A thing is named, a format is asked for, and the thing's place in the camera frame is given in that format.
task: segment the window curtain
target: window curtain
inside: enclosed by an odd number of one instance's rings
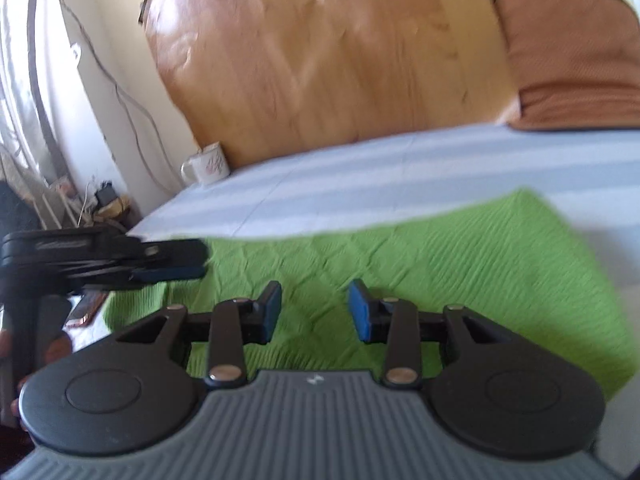
[[[47,184],[68,177],[36,73],[37,0],[0,2],[0,141]]]
[[[0,234],[25,228],[16,198],[45,229],[70,226],[74,215],[66,197],[75,190],[38,86],[36,2],[0,0]]]

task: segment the gray ribbed base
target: gray ribbed base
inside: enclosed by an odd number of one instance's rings
[[[38,449],[3,480],[615,480],[581,452],[508,462],[460,444],[418,395],[368,372],[262,371],[207,397],[179,433],[117,458]]]

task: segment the white wall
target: white wall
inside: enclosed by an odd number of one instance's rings
[[[40,91],[72,180],[81,192],[93,179],[128,192],[84,92],[57,0],[38,0],[36,30],[44,32],[36,37]]]
[[[136,79],[140,77],[138,71],[135,68],[132,69],[132,65],[135,66],[136,63],[131,64],[126,54],[123,57],[122,54],[119,54],[121,50],[112,46],[111,34],[108,33],[105,25],[109,11],[107,10],[106,13],[103,13],[103,9],[98,5],[97,0],[65,1],[80,18],[103,64],[120,82],[121,86],[133,94],[145,107],[148,107],[156,118],[161,129],[160,133],[167,146],[172,167],[174,171],[177,170],[186,154],[193,153],[196,147],[186,126],[184,126],[182,130],[183,138],[180,142],[180,148],[176,148],[176,142],[170,142],[172,135],[171,131],[167,128],[165,120],[166,111],[163,107],[173,107],[170,102],[167,104],[168,98],[166,97],[163,87],[160,87],[159,94],[161,98],[164,97],[164,104],[158,108],[158,90],[156,90],[156,94],[145,94],[144,91],[140,91],[138,86],[134,84]],[[58,9],[54,8],[51,13],[53,14],[57,11]],[[131,115],[136,122],[137,130],[140,134],[140,144],[143,153],[145,153],[145,158],[156,178],[172,193],[168,194],[164,192],[153,183],[138,154],[134,133],[123,108],[117,100],[113,84],[105,78],[92,58],[88,45],[82,38],[76,22],[64,10],[62,11],[62,16],[66,24],[68,40],[71,43],[78,42],[82,46],[82,57],[78,66],[78,72],[97,123],[104,134],[104,139],[110,152],[113,154],[113,159],[120,170],[130,195],[138,204],[141,213],[148,214],[171,198],[173,194],[180,191],[182,184],[162,158],[159,143],[148,121],[134,108],[130,107]],[[135,17],[132,18],[134,22],[137,20],[137,16],[138,14],[135,13]],[[71,101],[67,102],[66,106],[67,114],[75,113],[71,109]],[[60,107],[58,111],[64,114],[64,110],[61,110],[61,108],[63,107]],[[91,151],[85,150],[77,139],[74,140],[74,147],[78,151],[84,151],[84,156],[102,158],[95,154],[92,155]]]
[[[95,0],[96,10],[104,23],[104,35],[113,57],[121,69],[121,82],[151,112],[158,124],[162,140],[174,168],[197,150],[191,131],[182,114],[169,99],[156,70],[146,43],[143,28],[138,24],[143,0]],[[144,121],[139,121],[149,150],[159,158],[154,134]]]

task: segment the electrical cable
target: electrical cable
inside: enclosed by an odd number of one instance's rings
[[[110,225],[111,227],[115,227],[122,234],[127,234],[127,228],[124,227],[124,225],[120,224],[119,222],[116,222],[115,220],[111,220],[110,218],[105,218],[103,222],[107,225]]]
[[[91,184],[91,182],[87,182],[86,187],[84,188],[84,202],[82,202],[82,208],[80,209],[80,215],[78,216],[78,225],[76,225],[76,227],[80,227],[80,223],[82,222],[82,215],[84,214],[86,201],[89,198],[89,184]]]
[[[91,40],[91,37],[89,37],[89,34],[87,33],[86,29],[84,28],[84,25],[82,24],[82,22],[80,21],[80,18],[78,18],[78,16],[76,15],[76,13],[73,11],[73,9],[71,9],[67,4],[65,0],[59,0],[60,1],[60,5],[63,7],[63,9],[66,10],[66,12],[69,13],[69,15],[73,18],[73,20],[76,22],[76,24],[78,25],[78,28],[80,30],[80,33],[82,35],[82,38],[84,39],[84,41],[86,42],[87,46],[89,47],[89,51],[91,52],[96,65],[98,66],[98,68],[100,69],[100,71],[102,72],[102,74],[114,85],[115,87],[115,91],[116,91],[116,98],[118,99],[118,102],[120,103],[120,105],[122,106],[126,116],[127,116],[127,121],[129,121],[129,126],[131,127],[133,134],[136,138],[136,147],[138,149],[138,154],[140,155],[140,159],[142,160],[142,163],[145,167],[146,172],[148,173],[149,177],[151,177],[151,179],[154,181],[154,183],[156,184],[156,186],[159,187],[159,189],[161,189],[162,191],[164,191],[165,193],[167,193],[167,195],[169,196],[173,196],[175,193],[172,192],[171,190],[167,189],[163,184],[160,183],[160,181],[156,178],[156,176],[153,174],[151,168],[149,167],[149,164],[146,161],[146,158],[142,152],[142,147],[140,146],[140,136],[138,134],[138,130],[135,126],[135,123],[133,121],[133,118],[131,117],[131,113],[129,111],[129,107],[127,107],[127,104],[123,101],[123,98],[126,99],[127,101],[129,101],[129,103],[131,105],[133,105],[137,110],[140,111],[140,113],[142,113],[151,123],[154,133],[156,134],[156,137],[158,139],[158,143],[160,145],[160,149],[162,151],[162,156],[164,158],[164,161],[166,162],[167,166],[169,167],[169,169],[171,170],[172,175],[178,180],[178,182],[182,183],[181,179],[178,177],[178,174],[176,173],[176,171],[174,170],[174,168],[171,165],[171,162],[169,161],[169,157],[166,153],[166,149],[164,147],[164,143],[162,142],[162,138],[160,136],[160,131],[158,130],[158,125],[156,123],[156,121],[154,120],[153,116],[151,115],[151,113],[149,113],[149,111],[143,107],[142,104],[140,104],[134,97],[132,97],[126,90],[124,90],[122,88],[122,86],[120,86],[120,84],[118,83],[118,81],[116,80],[116,78],[114,78],[114,76],[111,74],[111,72],[109,72],[109,70],[107,70],[107,68],[103,65],[102,61],[100,60],[100,57],[98,56],[95,47],[94,47],[94,43]]]

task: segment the black round knob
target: black round knob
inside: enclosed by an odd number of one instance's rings
[[[109,456],[171,435],[195,404],[194,380],[153,345],[108,342],[37,372],[22,391],[20,413],[46,447]]]
[[[93,370],[69,383],[66,400],[85,413],[114,413],[132,405],[142,386],[131,373],[123,370]]]
[[[522,460],[587,448],[605,407],[588,373],[529,343],[476,344],[432,381],[430,403],[454,436]]]
[[[538,413],[560,400],[560,386],[537,371],[509,370],[489,378],[486,395],[506,412]]]

